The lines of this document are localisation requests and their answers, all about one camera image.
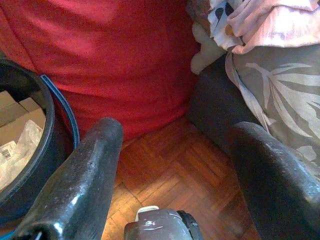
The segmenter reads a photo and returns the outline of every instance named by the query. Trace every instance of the barcode label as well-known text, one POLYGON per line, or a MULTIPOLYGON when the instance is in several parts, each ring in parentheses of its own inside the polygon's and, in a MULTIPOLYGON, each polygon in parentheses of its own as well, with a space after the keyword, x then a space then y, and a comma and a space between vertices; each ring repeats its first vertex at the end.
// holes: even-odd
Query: barcode label
POLYGON ((2 154, 5 159, 9 160, 15 154, 15 147, 15 141, 8 142, 5 145, 0 146, 0 154, 2 154))
POLYGON ((1 153, 6 159, 10 159, 11 158, 11 154, 10 154, 8 149, 3 150, 1 153))

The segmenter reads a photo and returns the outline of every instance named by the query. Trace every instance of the parquet floor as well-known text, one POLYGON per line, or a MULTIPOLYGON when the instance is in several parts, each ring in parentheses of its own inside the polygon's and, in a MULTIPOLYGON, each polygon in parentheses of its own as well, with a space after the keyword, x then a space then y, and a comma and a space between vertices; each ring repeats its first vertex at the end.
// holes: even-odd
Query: parquet floor
POLYGON ((148 205, 192 214, 205 240, 260 240, 231 161, 185 118, 123 146, 102 240, 148 205))

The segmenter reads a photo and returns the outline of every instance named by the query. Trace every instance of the red fabric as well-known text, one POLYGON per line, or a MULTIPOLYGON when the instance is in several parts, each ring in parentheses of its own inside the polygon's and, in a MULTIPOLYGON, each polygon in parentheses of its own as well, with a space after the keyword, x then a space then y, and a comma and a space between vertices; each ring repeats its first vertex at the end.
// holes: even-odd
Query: red fabric
POLYGON ((1 48, 53 79, 82 133, 109 116, 129 139, 188 107, 197 45, 185 7, 186 0, 3 0, 1 48))

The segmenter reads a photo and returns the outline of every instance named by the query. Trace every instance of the black armrest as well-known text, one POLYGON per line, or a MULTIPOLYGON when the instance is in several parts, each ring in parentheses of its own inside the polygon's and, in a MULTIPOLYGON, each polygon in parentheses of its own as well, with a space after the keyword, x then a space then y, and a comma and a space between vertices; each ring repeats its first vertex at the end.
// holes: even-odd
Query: black armrest
POLYGON ((320 239, 320 182, 261 126, 241 122, 228 133, 248 209, 262 239, 320 239))
POLYGON ((100 240, 122 140, 120 123, 100 120, 49 178, 13 239, 100 240))
POLYGON ((200 73, 186 117, 229 155, 227 131, 239 122, 259 122, 228 78, 225 61, 223 55, 200 73))

